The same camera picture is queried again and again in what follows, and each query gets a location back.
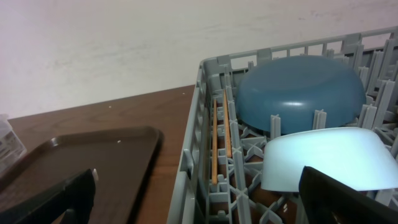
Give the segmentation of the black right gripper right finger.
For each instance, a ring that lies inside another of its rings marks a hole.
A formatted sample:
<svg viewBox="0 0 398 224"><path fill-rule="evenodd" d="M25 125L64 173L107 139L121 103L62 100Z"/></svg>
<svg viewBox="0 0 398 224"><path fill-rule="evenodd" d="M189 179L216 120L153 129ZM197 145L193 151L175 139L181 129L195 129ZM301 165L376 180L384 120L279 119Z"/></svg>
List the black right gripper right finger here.
<svg viewBox="0 0 398 224"><path fill-rule="evenodd" d="M305 166L299 194L309 223L397 224L397 211Z"/></svg>

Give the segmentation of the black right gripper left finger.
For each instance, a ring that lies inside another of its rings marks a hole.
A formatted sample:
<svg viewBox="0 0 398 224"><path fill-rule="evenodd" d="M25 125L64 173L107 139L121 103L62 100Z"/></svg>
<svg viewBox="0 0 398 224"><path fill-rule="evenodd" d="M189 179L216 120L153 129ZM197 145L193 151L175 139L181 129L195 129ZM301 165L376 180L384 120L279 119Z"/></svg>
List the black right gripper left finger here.
<svg viewBox="0 0 398 224"><path fill-rule="evenodd" d="M1 212L1 223L88 223L96 193L96 170L79 172Z"/></svg>

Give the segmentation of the light blue bowl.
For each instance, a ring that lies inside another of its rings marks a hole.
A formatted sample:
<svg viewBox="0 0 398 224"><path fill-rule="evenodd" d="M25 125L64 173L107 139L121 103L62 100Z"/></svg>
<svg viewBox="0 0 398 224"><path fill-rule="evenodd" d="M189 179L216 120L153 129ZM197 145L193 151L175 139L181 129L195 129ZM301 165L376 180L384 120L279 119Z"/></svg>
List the light blue bowl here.
<svg viewBox="0 0 398 224"><path fill-rule="evenodd" d="M317 129L271 140L264 150L261 188L298 192L305 166L357 191L397 188L397 162L369 129Z"/></svg>

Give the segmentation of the dark blue plate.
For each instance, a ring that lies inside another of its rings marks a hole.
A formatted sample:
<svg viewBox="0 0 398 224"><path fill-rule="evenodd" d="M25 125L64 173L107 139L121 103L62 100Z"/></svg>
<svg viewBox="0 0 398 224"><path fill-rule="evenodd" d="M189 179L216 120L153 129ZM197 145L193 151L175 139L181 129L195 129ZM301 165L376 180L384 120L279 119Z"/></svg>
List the dark blue plate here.
<svg viewBox="0 0 398 224"><path fill-rule="evenodd" d="M326 113L326 128L343 126L366 103L362 81L347 64L327 57L301 55L272 60L245 74L235 99L244 124L271 130L271 116L280 117L281 132L313 127L315 111Z"/></svg>

